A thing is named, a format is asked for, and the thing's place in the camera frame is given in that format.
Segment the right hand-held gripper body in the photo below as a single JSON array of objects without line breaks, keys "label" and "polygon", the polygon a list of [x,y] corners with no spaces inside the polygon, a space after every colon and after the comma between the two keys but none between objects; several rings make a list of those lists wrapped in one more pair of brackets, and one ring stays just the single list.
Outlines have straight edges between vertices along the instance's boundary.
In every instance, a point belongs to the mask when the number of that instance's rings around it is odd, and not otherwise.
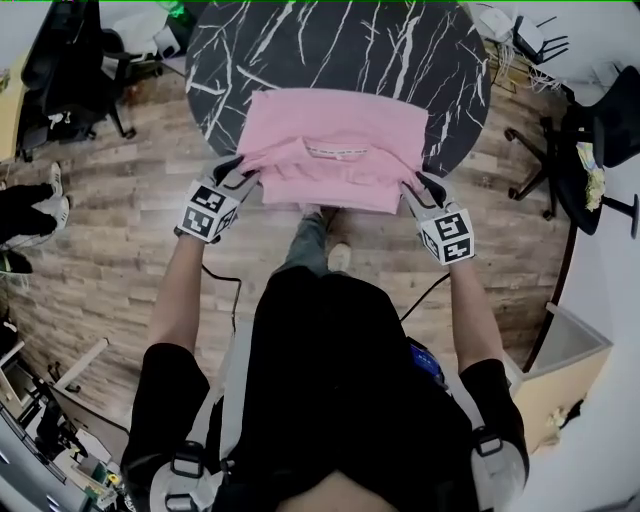
[{"label": "right hand-held gripper body", "polygon": [[475,256],[475,240],[467,209],[418,223],[423,245],[443,266]]}]

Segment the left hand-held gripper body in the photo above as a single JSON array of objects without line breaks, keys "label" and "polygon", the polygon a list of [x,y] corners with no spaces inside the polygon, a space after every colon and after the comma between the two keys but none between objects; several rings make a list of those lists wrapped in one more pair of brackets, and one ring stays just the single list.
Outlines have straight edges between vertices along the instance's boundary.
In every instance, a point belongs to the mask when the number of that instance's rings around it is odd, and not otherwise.
[{"label": "left hand-held gripper body", "polygon": [[176,229],[205,243],[212,243],[234,222],[241,202],[222,189],[215,188],[211,180],[194,180]]}]

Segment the pink sweatshirt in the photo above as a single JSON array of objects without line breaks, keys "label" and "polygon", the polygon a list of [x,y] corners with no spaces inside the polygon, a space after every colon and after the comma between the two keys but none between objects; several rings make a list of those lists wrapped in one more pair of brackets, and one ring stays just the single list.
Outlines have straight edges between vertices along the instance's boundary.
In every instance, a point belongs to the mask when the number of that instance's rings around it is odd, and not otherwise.
[{"label": "pink sweatshirt", "polygon": [[237,145],[263,201],[396,213],[418,188],[426,110],[374,94],[286,88],[252,94]]}]

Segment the person's left forearm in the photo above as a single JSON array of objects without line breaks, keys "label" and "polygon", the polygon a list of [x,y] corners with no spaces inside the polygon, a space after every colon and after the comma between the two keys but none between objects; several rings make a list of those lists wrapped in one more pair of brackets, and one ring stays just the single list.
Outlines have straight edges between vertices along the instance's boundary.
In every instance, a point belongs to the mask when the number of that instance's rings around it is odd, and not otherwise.
[{"label": "person's left forearm", "polygon": [[178,238],[151,314],[151,344],[170,343],[194,352],[200,323],[204,248],[204,242],[191,235]]}]

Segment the person's right forearm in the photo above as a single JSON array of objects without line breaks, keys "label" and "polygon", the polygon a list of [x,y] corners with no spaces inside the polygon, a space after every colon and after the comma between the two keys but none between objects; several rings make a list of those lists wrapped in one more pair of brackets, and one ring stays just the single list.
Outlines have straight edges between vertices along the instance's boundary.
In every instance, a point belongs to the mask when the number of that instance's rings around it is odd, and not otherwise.
[{"label": "person's right forearm", "polygon": [[503,344],[472,259],[449,266],[452,330],[458,372],[484,360],[502,360]]}]

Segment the person's left leg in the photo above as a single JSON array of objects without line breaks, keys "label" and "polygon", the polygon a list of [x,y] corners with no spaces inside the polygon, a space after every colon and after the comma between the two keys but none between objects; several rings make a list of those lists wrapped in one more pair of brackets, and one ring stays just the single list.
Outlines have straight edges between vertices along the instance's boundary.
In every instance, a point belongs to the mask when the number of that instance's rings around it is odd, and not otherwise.
[{"label": "person's left leg", "polygon": [[276,273],[290,268],[304,267],[316,276],[323,276],[329,272],[326,256],[327,228],[314,229],[304,226],[301,221],[296,234],[290,244],[284,263]]}]

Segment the person's leg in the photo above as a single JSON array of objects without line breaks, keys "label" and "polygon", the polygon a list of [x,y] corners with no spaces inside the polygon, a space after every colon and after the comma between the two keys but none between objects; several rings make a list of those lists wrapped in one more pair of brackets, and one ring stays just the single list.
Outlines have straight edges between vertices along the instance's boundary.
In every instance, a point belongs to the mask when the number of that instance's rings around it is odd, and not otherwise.
[{"label": "person's leg", "polygon": [[0,191],[0,244],[24,236],[45,236],[57,227],[56,219],[34,208],[54,196],[51,184],[16,185]]},{"label": "person's leg", "polygon": [[290,244],[284,263],[276,273],[290,268],[304,267],[316,276],[323,276],[329,272],[326,256],[327,228],[314,229],[304,226],[301,221],[296,234]]}]

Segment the person's right shoe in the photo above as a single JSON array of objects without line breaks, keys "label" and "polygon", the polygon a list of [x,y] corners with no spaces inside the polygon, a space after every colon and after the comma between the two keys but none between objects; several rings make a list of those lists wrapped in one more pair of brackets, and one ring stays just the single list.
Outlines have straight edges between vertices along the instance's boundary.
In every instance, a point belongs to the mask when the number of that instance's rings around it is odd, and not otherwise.
[{"label": "person's right shoe", "polygon": [[351,262],[352,249],[346,243],[337,243],[329,252],[327,266],[331,272],[346,273]]}]

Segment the black phone with lit screen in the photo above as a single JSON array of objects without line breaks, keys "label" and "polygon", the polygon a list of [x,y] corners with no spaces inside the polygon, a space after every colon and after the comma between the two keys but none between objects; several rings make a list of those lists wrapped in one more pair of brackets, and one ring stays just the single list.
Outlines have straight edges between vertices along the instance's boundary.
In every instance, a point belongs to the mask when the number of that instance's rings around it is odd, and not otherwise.
[{"label": "black phone with lit screen", "polygon": [[407,340],[409,341],[414,364],[422,371],[428,373],[439,387],[447,389],[444,373],[433,354],[413,338],[408,337]]}]

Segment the light grey smartphone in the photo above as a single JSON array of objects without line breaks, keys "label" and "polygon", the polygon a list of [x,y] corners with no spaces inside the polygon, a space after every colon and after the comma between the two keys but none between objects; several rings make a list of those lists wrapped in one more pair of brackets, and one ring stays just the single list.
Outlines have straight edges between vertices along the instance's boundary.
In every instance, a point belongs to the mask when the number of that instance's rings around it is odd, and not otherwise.
[{"label": "light grey smartphone", "polygon": [[168,26],[157,32],[153,36],[153,41],[156,44],[160,58],[163,60],[176,56],[181,50],[180,43]]}]

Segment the pale yellow flower bouquet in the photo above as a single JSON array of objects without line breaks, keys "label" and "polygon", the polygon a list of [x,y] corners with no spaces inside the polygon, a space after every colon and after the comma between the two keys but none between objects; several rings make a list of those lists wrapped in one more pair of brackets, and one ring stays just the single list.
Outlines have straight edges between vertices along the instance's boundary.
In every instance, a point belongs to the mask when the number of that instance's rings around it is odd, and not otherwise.
[{"label": "pale yellow flower bouquet", "polygon": [[592,143],[577,142],[576,149],[582,166],[587,173],[585,208],[593,212],[601,206],[601,201],[604,196],[606,188],[604,170],[596,163]]}]

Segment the round black marble table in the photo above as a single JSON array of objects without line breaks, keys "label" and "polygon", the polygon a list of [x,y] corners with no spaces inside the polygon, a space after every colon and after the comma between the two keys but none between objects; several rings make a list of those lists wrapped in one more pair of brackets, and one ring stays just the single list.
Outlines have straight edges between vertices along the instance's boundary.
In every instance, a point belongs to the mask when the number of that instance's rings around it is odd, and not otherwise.
[{"label": "round black marble table", "polygon": [[489,59],[455,2],[212,2],[186,56],[194,120],[218,154],[236,150],[251,94],[278,88],[353,90],[425,109],[423,160],[446,176],[463,162],[490,104]]}]

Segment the white plastic box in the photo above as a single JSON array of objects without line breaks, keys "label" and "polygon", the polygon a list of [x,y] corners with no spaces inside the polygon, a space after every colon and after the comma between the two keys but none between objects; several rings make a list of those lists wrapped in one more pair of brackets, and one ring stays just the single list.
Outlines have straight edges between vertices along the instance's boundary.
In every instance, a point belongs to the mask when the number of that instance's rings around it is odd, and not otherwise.
[{"label": "white plastic box", "polygon": [[165,11],[134,14],[116,21],[113,30],[120,36],[125,52],[155,55],[158,47],[154,36],[164,29],[166,19]]}]

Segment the green plastic bottle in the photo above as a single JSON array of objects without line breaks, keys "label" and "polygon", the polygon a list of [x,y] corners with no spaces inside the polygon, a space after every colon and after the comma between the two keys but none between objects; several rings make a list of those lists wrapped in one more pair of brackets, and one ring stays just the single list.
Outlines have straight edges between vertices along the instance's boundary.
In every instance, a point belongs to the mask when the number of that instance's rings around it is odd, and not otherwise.
[{"label": "green plastic bottle", "polygon": [[187,23],[192,18],[191,13],[181,0],[156,0],[156,3],[168,13],[171,19],[180,23]]}]

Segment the grey backpack harness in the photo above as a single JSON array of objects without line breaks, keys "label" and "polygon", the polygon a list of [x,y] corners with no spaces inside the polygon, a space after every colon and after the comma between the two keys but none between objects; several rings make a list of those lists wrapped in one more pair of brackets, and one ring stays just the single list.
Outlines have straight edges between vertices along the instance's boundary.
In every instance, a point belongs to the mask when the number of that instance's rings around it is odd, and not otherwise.
[{"label": "grey backpack harness", "polygon": [[[155,474],[150,491],[151,512],[211,512],[214,499],[229,482],[234,461],[230,458],[241,439],[246,380],[251,354],[253,324],[243,322],[231,339],[220,374],[196,415],[193,427],[171,461]],[[526,484],[524,458],[510,442],[485,425],[474,399],[459,375],[441,365],[447,389],[472,426],[471,467],[479,512],[508,512]],[[204,463],[204,443],[214,406],[221,402],[220,469],[212,473]]]}]

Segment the small white network box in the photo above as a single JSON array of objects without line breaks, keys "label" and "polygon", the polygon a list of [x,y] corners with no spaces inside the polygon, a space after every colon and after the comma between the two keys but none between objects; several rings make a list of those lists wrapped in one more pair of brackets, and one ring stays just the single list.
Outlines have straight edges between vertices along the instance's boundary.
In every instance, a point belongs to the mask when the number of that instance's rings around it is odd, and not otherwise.
[{"label": "small white network box", "polygon": [[480,21],[486,25],[497,39],[508,38],[514,21],[498,8],[490,7],[480,14]]}]

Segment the white router with black antennas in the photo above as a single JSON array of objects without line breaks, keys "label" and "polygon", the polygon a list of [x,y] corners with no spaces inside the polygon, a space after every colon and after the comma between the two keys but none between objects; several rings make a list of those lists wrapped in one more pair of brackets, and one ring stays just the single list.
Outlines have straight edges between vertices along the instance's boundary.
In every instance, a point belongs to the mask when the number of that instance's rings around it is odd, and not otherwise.
[{"label": "white router with black antennas", "polygon": [[531,63],[547,63],[569,50],[567,35],[546,38],[542,27],[556,20],[552,16],[542,22],[533,22],[524,15],[517,15],[512,29],[514,47]]}]

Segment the black mesh office chair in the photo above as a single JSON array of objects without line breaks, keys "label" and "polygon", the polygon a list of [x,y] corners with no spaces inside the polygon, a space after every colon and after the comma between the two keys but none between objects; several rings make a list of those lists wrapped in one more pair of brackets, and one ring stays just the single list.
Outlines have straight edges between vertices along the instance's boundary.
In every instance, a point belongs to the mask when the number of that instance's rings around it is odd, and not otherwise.
[{"label": "black mesh office chair", "polygon": [[[27,56],[21,79],[27,92],[17,135],[16,156],[32,160],[48,142],[93,140],[93,126],[112,120],[124,139],[136,130],[122,126],[117,102],[136,82],[159,77],[159,61],[134,62],[112,29],[101,26],[98,0],[55,1]],[[71,122],[50,129],[49,115],[70,112]]]},{"label": "black mesh office chair", "polygon": [[556,129],[553,119],[542,117],[540,126],[546,141],[544,150],[514,128],[504,131],[507,140],[518,140],[541,164],[540,170],[521,189],[511,188],[508,197],[523,200],[543,182],[549,184],[550,208],[543,212],[547,220],[562,206],[572,223],[585,234],[596,232],[601,209],[609,207],[631,219],[630,235],[640,228],[640,196],[624,203],[606,195],[601,206],[591,212],[585,208],[587,173],[579,158],[576,143],[593,144],[596,163],[603,170],[616,167],[640,155],[640,71],[629,66],[619,72],[611,88],[591,106],[583,106],[568,94],[570,104]]}]

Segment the wooden desk with white legs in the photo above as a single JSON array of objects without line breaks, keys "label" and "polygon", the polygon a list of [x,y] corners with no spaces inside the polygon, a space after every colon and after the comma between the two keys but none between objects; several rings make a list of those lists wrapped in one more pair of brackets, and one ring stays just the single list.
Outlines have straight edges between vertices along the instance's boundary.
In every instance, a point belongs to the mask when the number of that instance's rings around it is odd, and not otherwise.
[{"label": "wooden desk with white legs", "polygon": [[551,412],[564,407],[566,423],[586,399],[604,367],[612,343],[573,313],[546,304],[550,325],[533,363],[520,369],[504,356],[511,397],[525,429],[528,452],[544,451],[559,443],[561,430],[546,425]]}]

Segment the black and green device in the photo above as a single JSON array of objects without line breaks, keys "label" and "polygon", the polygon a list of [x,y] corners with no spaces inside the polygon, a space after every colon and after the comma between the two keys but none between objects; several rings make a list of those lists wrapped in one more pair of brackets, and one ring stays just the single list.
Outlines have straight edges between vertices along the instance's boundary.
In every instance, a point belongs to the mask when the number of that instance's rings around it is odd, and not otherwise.
[{"label": "black and green device", "polygon": [[33,273],[31,263],[23,255],[12,250],[0,251],[0,273],[7,275],[29,275]]}]

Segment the light wooden desk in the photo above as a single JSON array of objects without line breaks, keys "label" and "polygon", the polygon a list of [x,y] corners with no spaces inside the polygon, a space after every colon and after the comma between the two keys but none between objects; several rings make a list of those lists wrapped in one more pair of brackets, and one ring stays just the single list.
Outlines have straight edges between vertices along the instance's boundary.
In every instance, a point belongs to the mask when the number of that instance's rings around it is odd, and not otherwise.
[{"label": "light wooden desk", "polygon": [[0,75],[0,163],[15,157],[20,115],[26,93],[21,74],[27,56],[27,53],[23,53]]}]

